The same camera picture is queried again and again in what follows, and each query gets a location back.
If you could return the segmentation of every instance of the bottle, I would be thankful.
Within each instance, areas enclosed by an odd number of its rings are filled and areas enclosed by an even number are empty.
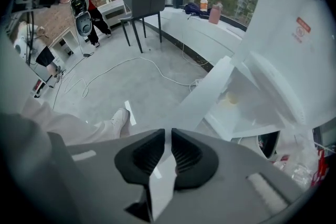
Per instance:
[[[201,0],[201,12],[207,12],[208,11],[208,0]]]
[[[218,24],[220,15],[222,13],[223,5],[221,2],[217,2],[217,4],[212,6],[209,16],[209,23]]]

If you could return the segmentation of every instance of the concrete floor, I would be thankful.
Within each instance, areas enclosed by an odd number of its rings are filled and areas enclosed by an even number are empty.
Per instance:
[[[78,64],[62,82],[55,103],[55,111],[70,113],[88,123],[96,124],[111,119],[114,112],[120,107],[125,107],[125,102],[128,101],[136,124],[128,123],[128,126],[122,130],[122,136],[133,135],[152,129],[151,126],[155,122],[174,111],[174,108],[189,94],[189,87],[164,79],[154,64],[143,59],[135,59],[114,68],[89,84],[89,92],[85,98],[82,98],[85,88],[82,80],[69,92],[65,93],[65,90],[70,89],[79,79],[84,79],[86,83],[89,83],[97,75],[134,57],[154,61],[164,76],[183,84],[190,84],[195,79],[207,75],[201,67],[185,61],[181,50],[168,40],[162,38],[162,43],[160,43],[159,35],[150,28],[146,28],[147,38],[144,38],[142,24],[137,23],[136,26],[143,54],[139,51],[133,29],[129,25],[126,26],[126,30],[131,43],[130,47],[121,27],[114,29],[110,38],[100,35],[101,46],[97,49],[83,42],[84,53],[92,51],[95,53]],[[72,55],[66,62],[66,68],[69,70],[80,59],[81,57]],[[41,98],[49,102],[51,107],[53,107],[59,85],[60,82],[55,85],[54,89],[46,88],[41,95]],[[196,131],[218,137],[204,120]]]

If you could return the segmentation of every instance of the pink bottle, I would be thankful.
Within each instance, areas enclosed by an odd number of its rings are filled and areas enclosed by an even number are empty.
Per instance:
[[[221,4],[221,2],[217,2],[217,4],[212,6],[212,9],[210,11],[210,16],[209,16],[209,22],[212,24],[218,24],[219,19],[220,19],[220,15],[222,13],[222,8],[223,5]]]

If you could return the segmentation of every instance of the brick wall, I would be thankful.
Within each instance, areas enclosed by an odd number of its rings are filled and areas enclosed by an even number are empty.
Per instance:
[[[70,3],[37,10],[34,12],[34,19],[35,25],[45,27],[49,39],[45,37],[41,37],[41,39],[47,45],[50,45],[68,27],[71,27],[73,34],[76,35]]]

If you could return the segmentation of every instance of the chair leg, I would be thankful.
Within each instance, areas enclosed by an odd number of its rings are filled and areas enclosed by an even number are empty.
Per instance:
[[[158,13],[158,20],[159,20],[159,34],[160,34],[160,43],[162,43],[162,34],[161,34],[161,18],[160,18],[160,12]]]
[[[146,38],[145,18],[142,18],[142,26],[143,26],[143,33],[144,33],[145,38]]]
[[[132,26],[133,26],[133,30],[134,30],[134,34],[135,34],[135,38],[136,38],[136,41],[138,42],[138,45],[139,45],[139,49],[142,52],[142,48],[141,48],[141,44],[140,44],[140,40],[139,40],[139,36],[138,36],[138,32],[136,31],[136,27],[135,27],[135,23],[134,23],[134,20],[131,20],[132,21]]]
[[[126,33],[124,22],[121,22],[121,26],[122,26],[122,29],[124,30],[124,34],[126,36],[126,40],[127,40],[128,46],[131,46],[130,45],[130,41],[128,40],[128,36],[127,36],[127,33]]]

